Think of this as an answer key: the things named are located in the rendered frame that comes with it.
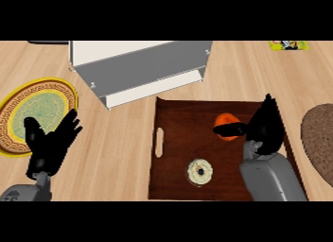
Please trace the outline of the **yellow patterned round plate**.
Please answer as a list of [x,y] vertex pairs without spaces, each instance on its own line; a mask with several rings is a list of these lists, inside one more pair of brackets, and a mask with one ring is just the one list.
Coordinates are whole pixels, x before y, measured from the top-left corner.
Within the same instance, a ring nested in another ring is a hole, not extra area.
[[78,91],[64,79],[39,78],[23,84],[0,101],[0,155],[21,158],[32,154],[26,144],[26,117],[35,117],[42,130],[50,132],[78,108]]

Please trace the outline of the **dark brown wooden tray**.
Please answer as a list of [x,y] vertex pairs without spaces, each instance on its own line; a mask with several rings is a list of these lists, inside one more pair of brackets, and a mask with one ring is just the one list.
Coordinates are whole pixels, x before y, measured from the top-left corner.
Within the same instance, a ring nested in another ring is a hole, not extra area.
[[[248,124],[262,102],[156,101],[154,130],[165,133],[165,141],[153,144],[151,199],[253,200],[240,170],[246,136],[231,142],[224,141],[214,127],[218,116],[225,112]],[[196,185],[188,178],[188,166],[194,159],[205,159],[214,167],[214,178],[205,185]],[[287,159],[304,188],[295,160]]]

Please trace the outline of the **white grey tiered shelf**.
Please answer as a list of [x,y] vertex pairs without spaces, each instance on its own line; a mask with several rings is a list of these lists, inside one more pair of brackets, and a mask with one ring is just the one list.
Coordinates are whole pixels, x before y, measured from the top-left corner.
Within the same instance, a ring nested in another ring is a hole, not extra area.
[[72,67],[107,109],[203,80],[212,41],[70,41]]

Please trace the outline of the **brown woven round placemat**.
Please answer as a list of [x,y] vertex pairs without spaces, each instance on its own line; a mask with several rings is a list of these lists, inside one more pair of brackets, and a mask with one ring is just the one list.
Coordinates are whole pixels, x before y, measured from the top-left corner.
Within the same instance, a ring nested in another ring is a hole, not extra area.
[[301,140],[311,164],[333,187],[333,104],[315,106],[302,118]]

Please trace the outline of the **yellow snack packet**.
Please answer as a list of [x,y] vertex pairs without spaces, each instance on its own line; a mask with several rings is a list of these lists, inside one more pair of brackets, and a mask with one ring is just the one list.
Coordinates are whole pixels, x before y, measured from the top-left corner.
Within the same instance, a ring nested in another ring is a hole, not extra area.
[[273,51],[281,50],[308,50],[310,44],[305,41],[270,41]]

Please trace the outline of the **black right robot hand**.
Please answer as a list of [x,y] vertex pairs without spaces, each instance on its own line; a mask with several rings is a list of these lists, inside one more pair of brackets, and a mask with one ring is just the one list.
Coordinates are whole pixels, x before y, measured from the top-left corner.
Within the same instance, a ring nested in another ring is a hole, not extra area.
[[284,143],[286,128],[277,102],[271,94],[267,94],[262,106],[248,124],[237,122],[216,125],[214,132],[221,137],[246,136],[248,142],[261,143],[262,145],[255,150],[258,155],[276,153]]

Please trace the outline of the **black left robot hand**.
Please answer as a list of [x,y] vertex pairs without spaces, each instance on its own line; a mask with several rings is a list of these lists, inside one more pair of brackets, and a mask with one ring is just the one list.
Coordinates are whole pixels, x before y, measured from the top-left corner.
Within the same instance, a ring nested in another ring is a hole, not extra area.
[[38,178],[41,172],[50,176],[57,175],[67,150],[84,129],[79,123],[75,109],[70,110],[60,126],[50,133],[45,133],[35,117],[24,119],[26,143],[33,152],[26,175],[32,180]]

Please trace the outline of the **orange squash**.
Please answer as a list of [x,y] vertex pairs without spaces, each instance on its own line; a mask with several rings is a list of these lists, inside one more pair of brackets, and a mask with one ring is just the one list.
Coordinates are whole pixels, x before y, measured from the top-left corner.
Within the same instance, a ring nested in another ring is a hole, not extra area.
[[224,141],[234,141],[243,132],[243,122],[240,118],[230,112],[222,113],[215,121],[214,132]]

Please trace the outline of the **pale round bagel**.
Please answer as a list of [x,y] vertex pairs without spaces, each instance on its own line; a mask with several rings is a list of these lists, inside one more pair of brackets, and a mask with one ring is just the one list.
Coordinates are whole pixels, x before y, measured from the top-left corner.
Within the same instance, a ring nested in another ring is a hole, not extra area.
[[196,185],[205,185],[214,178],[214,167],[205,159],[194,159],[188,166],[188,178]]

